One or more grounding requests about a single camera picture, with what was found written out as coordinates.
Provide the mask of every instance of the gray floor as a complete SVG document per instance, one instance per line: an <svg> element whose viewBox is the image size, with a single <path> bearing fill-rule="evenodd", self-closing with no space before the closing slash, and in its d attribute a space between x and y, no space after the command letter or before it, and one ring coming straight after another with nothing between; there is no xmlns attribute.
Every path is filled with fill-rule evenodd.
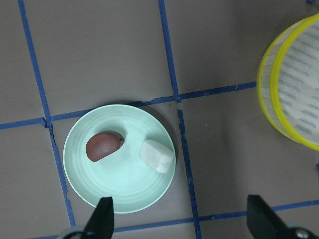
<svg viewBox="0 0 319 239"><path fill-rule="evenodd" d="M94 210L67 180L63 195L60 158L41 124L48 112L19 4L25 6L44 87L40 92L45 92L61 158L69 130L87 110L162 100L137 105L162 122L173 139L173 182L149 208L116 214L112 238L196 238L177 110L185 121L202 238L252 238L245 216L236 217L246 210L248 194L280 206L278 215L290 225L319 234L319 153L270 126L256 88L240 90L241 84L256 81L271 41L318 8L305 0L166 0L178 92L186 98L178 104L172 97L174 90L178 95L171 86L159 2L0 3L0 238L55 238L70 227L66 199L76 225L84 225ZM239 90L189 98L190 92L231 85Z"/></svg>

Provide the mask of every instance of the floor tile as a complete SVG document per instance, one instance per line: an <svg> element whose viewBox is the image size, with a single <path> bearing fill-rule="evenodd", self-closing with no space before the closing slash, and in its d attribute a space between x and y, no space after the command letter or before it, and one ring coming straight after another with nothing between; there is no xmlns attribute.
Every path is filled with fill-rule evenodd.
<svg viewBox="0 0 319 239"><path fill-rule="evenodd" d="M256 80L264 51L318 12L300 0L165 1L180 93Z"/></svg>
<svg viewBox="0 0 319 239"><path fill-rule="evenodd" d="M158 228L149 228L128 232L114 233L112 239L140 239L140 238L153 238L153 239L195 239L195 230L193 223L179 224L173 226L165 226Z"/></svg>
<svg viewBox="0 0 319 239"><path fill-rule="evenodd" d="M245 210L248 194L271 206L318 198L318 152L277 132L256 89L182 102L199 214Z"/></svg>
<svg viewBox="0 0 319 239"><path fill-rule="evenodd" d="M1 1L0 16L0 123L43 117L17 1Z"/></svg>
<svg viewBox="0 0 319 239"><path fill-rule="evenodd" d="M156 1L25 5L53 115L173 94Z"/></svg>
<svg viewBox="0 0 319 239"><path fill-rule="evenodd" d="M50 134L36 124L0 130L0 238L59 234L70 227Z"/></svg>
<svg viewBox="0 0 319 239"><path fill-rule="evenodd" d="M176 103L164 103L143 107L142 109L156 117L170 134L177 155L175 175L167 192L152 206L136 213L115 214L115 227L133 226L192 217L178 129L177 105ZM55 141L59 147L60 155L62 155L66 137L71 127L78 119L79 118L65 119L53 123ZM68 198L72 203L76 224L86 224L94 208L85 203L70 187Z"/></svg>

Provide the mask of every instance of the white food piece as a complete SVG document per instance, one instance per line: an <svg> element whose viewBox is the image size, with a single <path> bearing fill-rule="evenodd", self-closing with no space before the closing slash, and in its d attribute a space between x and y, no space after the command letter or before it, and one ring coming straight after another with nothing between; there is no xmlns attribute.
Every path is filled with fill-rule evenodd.
<svg viewBox="0 0 319 239"><path fill-rule="evenodd" d="M139 157L147 166L159 173L167 173L174 161L174 153L166 146L154 140L145 140L142 143Z"/></svg>

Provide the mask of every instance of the red apple skin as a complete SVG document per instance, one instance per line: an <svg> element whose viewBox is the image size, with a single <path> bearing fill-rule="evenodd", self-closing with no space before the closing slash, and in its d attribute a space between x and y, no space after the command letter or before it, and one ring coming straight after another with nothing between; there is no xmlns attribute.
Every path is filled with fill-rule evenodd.
<svg viewBox="0 0 319 239"><path fill-rule="evenodd" d="M123 136L114 131L104 131L94 135L86 144L85 150L92 162L117 151L124 142Z"/></svg>

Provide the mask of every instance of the light green plate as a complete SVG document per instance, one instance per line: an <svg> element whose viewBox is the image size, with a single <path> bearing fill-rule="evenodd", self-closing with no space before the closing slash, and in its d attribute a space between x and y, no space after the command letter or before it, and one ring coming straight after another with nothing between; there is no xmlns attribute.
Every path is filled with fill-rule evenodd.
<svg viewBox="0 0 319 239"><path fill-rule="evenodd" d="M105 130L119 132L123 146L94 163L86 155L87 141ZM163 125L149 113L132 106L108 105L84 115L70 130L63 151L63 165L74 191L96 206L102 197L113 197L115 213L132 213L155 203L168 189L176 159L168 173L149 168L140 158L144 140L155 140L174 154L172 140Z"/></svg>

